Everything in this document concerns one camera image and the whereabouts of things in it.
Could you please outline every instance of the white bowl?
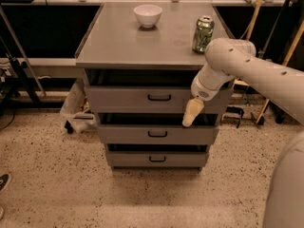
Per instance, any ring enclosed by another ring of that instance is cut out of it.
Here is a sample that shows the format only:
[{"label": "white bowl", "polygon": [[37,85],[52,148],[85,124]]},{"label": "white bowl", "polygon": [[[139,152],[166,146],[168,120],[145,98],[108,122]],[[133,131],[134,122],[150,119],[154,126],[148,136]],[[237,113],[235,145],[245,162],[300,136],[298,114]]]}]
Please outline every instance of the white bowl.
[{"label": "white bowl", "polygon": [[140,5],[134,8],[137,21],[144,28],[152,28],[159,22],[162,8],[156,5]]}]

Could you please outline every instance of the white robotic arm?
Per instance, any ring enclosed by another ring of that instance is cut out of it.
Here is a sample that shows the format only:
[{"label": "white robotic arm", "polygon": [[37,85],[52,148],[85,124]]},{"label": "white robotic arm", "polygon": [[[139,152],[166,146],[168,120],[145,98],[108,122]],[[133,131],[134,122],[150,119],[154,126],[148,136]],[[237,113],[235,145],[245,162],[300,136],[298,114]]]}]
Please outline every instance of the white robotic arm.
[{"label": "white robotic arm", "polygon": [[238,77],[304,124],[304,72],[258,59],[249,41],[218,38],[208,45],[207,64],[195,77],[182,124],[190,126],[220,87]]},{"label": "white robotic arm", "polygon": [[[216,39],[207,47],[207,64],[191,85],[182,124],[190,126],[220,87],[239,77],[304,124],[304,73],[255,57],[248,41]],[[263,228],[297,228],[304,224],[304,132],[279,156],[266,203]]]}]

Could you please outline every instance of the gray countertop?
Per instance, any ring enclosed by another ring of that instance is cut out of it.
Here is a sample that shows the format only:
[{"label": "gray countertop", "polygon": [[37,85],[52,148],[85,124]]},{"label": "gray countertop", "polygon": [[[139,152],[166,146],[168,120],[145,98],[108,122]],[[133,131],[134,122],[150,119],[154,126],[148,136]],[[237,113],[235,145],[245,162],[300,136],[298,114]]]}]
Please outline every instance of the gray countertop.
[{"label": "gray countertop", "polygon": [[228,37],[209,3],[149,2],[162,7],[158,24],[142,28],[133,9],[145,2],[105,3],[88,34],[77,67],[85,68],[196,68],[205,63],[203,54],[192,51],[196,21],[211,15],[215,21],[213,39]]}]

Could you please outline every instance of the white plastic bin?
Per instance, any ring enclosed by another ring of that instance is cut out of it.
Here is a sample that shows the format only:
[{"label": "white plastic bin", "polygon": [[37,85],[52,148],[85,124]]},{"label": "white plastic bin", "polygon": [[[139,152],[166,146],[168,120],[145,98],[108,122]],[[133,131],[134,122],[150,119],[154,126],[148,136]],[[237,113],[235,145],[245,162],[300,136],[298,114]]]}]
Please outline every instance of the white plastic bin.
[{"label": "white plastic bin", "polygon": [[84,110],[86,94],[82,79],[77,79],[69,91],[60,115],[65,117],[77,133],[90,128],[96,128],[96,119],[93,113]]}]

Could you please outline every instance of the bottom drawer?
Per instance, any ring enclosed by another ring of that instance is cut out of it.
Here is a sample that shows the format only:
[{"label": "bottom drawer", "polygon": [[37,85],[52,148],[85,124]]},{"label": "bottom drawer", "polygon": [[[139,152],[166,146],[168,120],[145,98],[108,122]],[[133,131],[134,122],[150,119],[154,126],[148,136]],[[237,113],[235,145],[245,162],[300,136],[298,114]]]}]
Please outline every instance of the bottom drawer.
[{"label": "bottom drawer", "polygon": [[106,148],[106,160],[112,167],[203,167],[209,154],[206,146],[189,148],[189,152],[181,149],[175,151],[160,151],[157,145],[155,149],[145,147],[147,151],[142,151],[138,146],[122,151],[122,148],[109,144]]}]

